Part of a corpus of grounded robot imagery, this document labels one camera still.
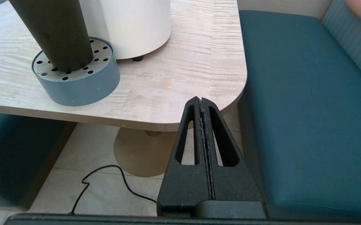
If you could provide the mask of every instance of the teal seat cushion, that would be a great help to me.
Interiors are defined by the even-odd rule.
[[[240,117],[250,108],[253,122],[241,119],[242,133],[254,130],[269,207],[361,218],[361,71],[314,17],[240,11],[240,20]]]
[[[68,124],[0,114],[0,207],[20,206],[29,202],[29,193],[37,193],[35,184],[42,181]]]

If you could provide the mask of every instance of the dark green bench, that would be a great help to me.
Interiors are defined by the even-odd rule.
[[[361,221],[361,21],[342,0],[322,22],[259,11],[240,20],[243,144],[270,218]]]
[[[0,114],[0,208],[30,208],[75,125]]]

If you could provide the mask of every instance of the black cylinder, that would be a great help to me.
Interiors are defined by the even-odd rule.
[[[9,1],[57,70],[78,70],[92,61],[79,0]]]

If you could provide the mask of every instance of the white wall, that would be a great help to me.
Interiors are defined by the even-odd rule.
[[[258,10],[313,16],[325,15],[332,0],[237,0],[239,10]]]

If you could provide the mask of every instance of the table top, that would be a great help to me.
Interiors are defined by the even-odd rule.
[[[41,50],[9,2],[0,5],[0,113],[152,131],[176,131],[194,96],[222,113],[239,99],[247,68],[236,0],[171,0],[172,33],[141,62],[119,60],[120,82],[86,106],[53,102],[31,70]]]

